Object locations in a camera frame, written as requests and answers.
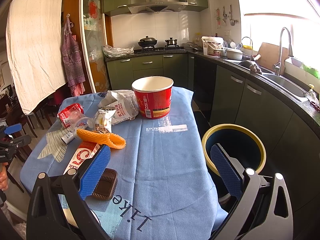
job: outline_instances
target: blue gripper pad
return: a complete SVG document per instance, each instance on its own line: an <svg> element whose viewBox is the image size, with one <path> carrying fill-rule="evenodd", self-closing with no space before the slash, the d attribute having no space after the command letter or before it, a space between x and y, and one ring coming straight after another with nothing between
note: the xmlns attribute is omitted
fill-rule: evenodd
<svg viewBox="0 0 320 240"><path fill-rule="evenodd" d="M221 148L214 144L211 147L210 155L213 164L216 166L224 185L231 196L235 196L237 200L240 200L242 196L242 179L238 173L234 170L226 155Z"/></svg>
<svg viewBox="0 0 320 240"><path fill-rule="evenodd" d="M21 123L17 123L11 126L7 126L7 128L4 130L5 134L13 134L15 132L19 132L22 130L22 125Z"/></svg>
<svg viewBox="0 0 320 240"><path fill-rule="evenodd" d="M96 188L99 179L101 178L106 166L110 161L110 147L107 145L101 146L100 151L94 158L85 174L80 180L79 194L84 200L87 196L91 196Z"/></svg>

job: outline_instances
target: stovetop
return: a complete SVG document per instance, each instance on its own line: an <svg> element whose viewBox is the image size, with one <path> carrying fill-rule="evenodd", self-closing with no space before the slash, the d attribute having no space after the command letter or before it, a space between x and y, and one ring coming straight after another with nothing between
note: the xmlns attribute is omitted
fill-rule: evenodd
<svg viewBox="0 0 320 240"><path fill-rule="evenodd" d="M186 51L184 47L180 46L167 46L161 48L143 48L143 49L135 49L135 54L146 53L146 52L158 52L158 51Z"/></svg>

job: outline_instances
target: person's hand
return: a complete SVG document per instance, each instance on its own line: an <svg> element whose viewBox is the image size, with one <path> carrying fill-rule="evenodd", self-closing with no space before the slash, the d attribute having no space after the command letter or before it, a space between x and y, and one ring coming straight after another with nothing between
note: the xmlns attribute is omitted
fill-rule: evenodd
<svg viewBox="0 0 320 240"><path fill-rule="evenodd" d="M7 170L5 169L6 165L8 165L8 163L2 163L2 171L0 172L0 189L3 191L8 189L8 176Z"/></svg>

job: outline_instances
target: brown square box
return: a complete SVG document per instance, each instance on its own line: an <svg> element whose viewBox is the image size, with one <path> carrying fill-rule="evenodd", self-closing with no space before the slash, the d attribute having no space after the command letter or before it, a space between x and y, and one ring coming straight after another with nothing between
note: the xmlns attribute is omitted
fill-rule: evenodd
<svg viewBox="0 0 320 240"><path fill-rule="evenodd" d="M115 193L118 183L118 174L113 169L106 168L92 193L92 196L100 200L110 200Z"/></svg>

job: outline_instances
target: cutting board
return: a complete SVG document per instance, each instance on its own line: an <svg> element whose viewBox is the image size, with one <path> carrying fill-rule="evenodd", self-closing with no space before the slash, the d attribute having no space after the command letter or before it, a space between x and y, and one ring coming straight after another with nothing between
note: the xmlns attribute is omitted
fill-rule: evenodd
<svg viewBox="0 0 320 240"><path fill-rule="evenodd" d="M279 46L263 42L260 46L258 54L261 55L261 58L257 60L257 63L269 70L275 71L273 68L274 64L278 63L279 59ZM280 75L284 74L284 61L289 58L288 49L282 48L282 56L281 56L281 72Z"/></svg>

